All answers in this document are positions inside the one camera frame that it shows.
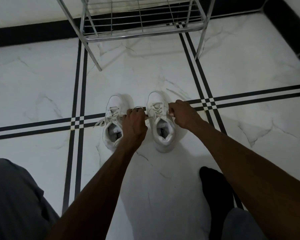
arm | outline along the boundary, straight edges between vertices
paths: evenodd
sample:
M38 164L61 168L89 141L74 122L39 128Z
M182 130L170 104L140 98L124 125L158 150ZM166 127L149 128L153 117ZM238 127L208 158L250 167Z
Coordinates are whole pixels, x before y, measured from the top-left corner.
M300 239L300 181L214 129L187 102L170 103L169 111L206 146L269 239Z
M46 240L105 239L129 162L147 133L143 109L123 116L122 137L113 155L84 187Z

person's left hand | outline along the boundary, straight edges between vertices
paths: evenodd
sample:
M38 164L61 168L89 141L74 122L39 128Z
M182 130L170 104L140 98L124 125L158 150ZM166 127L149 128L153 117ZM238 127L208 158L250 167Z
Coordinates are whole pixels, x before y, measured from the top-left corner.
M122 117L122 140L124 148L134 153L145 139L148 127L145 123L146 114L143 108L128 109Z

metal shoe rack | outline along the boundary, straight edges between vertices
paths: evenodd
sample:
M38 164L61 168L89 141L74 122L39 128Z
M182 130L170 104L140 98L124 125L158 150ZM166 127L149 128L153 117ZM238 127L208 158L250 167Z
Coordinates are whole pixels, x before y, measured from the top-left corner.
M99 71L102 69L88 46L90 42L202 30L197 59L215 3L215 0L210 1L205 14L199 0L124 0L97 3L81 0L82 15L78 28L63 0L57 1Z

marble tile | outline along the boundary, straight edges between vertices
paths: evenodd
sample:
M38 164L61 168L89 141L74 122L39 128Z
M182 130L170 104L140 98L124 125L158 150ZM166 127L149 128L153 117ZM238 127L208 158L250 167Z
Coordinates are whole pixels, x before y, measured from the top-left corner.
M230 137L300 180L300 97L218 110Z
M124 176L107 239L208 239L210 210L199 169L220 169L197 137L176 127L176 146L166 154L156 151L148 129ZM81 188L111 156L102 131L84 129Z
M0 48L0 127L71 117L78 39Z
M167 100L199 99L178 34L90 43L100 66L88 56L85 114L104 113L111 95L126 94L130 105L145 106L148 94Z
M300 84L300 60L264 14L210 20L200 64L214 97Z
M0 158L24 167L61 215L70 131L0 140Z

hand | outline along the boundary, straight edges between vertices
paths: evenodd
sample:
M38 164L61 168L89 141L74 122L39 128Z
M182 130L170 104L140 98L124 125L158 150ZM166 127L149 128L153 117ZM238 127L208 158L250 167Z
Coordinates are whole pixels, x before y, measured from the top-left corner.
M133 153L140 147L148 130L145 119L143 108L127 110L127 114L122 117L123 137L120 145Z
M188 102L177 100L169 103L169 114L175 117L175 123L181 128L190 130L203 122L203 119Z

